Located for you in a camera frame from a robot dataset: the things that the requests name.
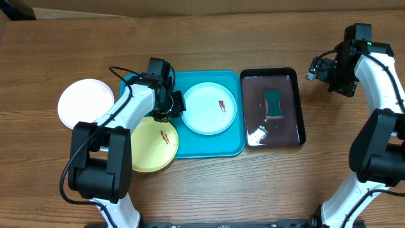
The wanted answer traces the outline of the green and pink sponge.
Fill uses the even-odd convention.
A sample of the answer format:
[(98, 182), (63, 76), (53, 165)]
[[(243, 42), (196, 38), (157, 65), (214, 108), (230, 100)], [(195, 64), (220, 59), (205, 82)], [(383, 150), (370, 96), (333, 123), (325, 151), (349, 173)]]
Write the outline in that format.
[(265, 91), (264, 99), (267, 120), (284, 117), (284, 113), (280, 107), (281, 97), (282, 94), (278, 90)]

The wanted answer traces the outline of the light blue plate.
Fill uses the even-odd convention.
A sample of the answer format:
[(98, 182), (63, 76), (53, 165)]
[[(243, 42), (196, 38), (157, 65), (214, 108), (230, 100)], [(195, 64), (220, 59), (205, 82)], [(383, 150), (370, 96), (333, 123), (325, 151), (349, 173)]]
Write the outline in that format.
[(186, 110), (184, 124), (202, 135), (215, 135), (227, 130), (237, 115), (234, 95), (224, 86), (203, 82), (192, 86), (184, 94)]

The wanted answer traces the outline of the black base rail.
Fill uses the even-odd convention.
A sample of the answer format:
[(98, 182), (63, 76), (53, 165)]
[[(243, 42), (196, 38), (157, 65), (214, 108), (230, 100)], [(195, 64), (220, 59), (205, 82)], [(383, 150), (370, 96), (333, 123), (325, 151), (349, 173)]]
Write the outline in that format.
[(278, 220), (276, 222), (242, 222), (230, 224), (191, 223), (171, 224), (169, 222), (141, 222), (142, 228), (305, 228), (305, 220)]

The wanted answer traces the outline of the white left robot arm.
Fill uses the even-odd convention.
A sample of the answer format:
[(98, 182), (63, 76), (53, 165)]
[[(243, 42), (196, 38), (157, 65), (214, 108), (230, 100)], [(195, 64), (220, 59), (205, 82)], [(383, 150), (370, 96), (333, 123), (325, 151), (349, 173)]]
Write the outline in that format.
[(138, 227), (141, 221), (128, 193), (132, 132), (148, 113), (167, 122), (185, 111), (182, 93), (173, 89), (174, 75), (137, 73), (125, 85), (123, 96), (104, 115), (74, 126), (70, 160), (59, 182), (66, 202), (77, 203), (65, 194), (65, 184), (83, 197), (81, 205), (101, 212), (103, 227)]

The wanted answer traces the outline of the yellow plate with stain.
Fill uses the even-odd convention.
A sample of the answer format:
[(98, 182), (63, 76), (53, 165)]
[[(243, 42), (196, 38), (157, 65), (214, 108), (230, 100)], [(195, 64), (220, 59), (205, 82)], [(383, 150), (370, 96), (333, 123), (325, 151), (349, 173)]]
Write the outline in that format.
[(178, 134), (171, 123), (144, 117), (131, 135), (132, 169), (149, 173), (165, 168), (178, 150)]

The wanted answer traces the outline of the brown cardboard backdrop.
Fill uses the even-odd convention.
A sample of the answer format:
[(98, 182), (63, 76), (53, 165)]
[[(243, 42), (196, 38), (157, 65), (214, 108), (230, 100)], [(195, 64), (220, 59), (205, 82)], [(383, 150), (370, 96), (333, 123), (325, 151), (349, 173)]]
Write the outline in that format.
[(22, 0), (32, 9), (117, 16), (403, 10), (404, 0)]

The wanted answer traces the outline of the dark object top left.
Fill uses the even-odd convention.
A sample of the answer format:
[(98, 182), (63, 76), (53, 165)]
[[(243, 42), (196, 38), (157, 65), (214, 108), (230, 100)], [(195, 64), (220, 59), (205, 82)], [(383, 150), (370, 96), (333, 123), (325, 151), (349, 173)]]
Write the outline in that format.
[(36, 20), (31, 6), (23, 0), (1, 0), (1, 11), (11, 20)]

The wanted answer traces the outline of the black rectangular water tray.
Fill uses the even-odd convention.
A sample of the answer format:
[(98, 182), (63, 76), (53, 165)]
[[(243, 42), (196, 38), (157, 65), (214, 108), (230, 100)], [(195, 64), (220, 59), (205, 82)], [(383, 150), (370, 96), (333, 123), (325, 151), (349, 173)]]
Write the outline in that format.
[[(240, 73), (246, 145), (251, 148), (298, 147), (306, 142), (296, 71), (246, 69)], [(281, 92), (283, 118), (266, 119), (265, 91)]]

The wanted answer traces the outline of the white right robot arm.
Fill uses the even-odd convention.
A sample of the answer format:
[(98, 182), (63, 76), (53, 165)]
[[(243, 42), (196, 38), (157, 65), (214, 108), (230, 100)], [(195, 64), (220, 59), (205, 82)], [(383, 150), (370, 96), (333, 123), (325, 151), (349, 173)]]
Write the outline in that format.
[(310, 216), (307, 227), (364, 227), (357, 220), (379, 195), (393, 195), (390, 189), (404, 180), (404, 144), (392, 144), (396, 136), (404, 140), (404, 89), (395, 70), (389, 44), (349, 39), (332, 51), (315, 57), (307, 79), (322, 80), (347, 97), (345, 90), (360, 83), (370, 117), (349, 151), (350, 172), (334, 195)]

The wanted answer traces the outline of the pink plate with red stain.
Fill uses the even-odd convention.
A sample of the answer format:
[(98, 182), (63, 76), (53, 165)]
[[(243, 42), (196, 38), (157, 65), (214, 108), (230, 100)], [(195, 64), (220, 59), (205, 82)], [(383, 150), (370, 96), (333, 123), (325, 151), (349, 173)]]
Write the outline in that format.
[(83, 79), (68, 86), (58, 101), (61, 122), (73, 129), (78, 122), (93, 122), (115, 103), (112, 90), (96, 79)]

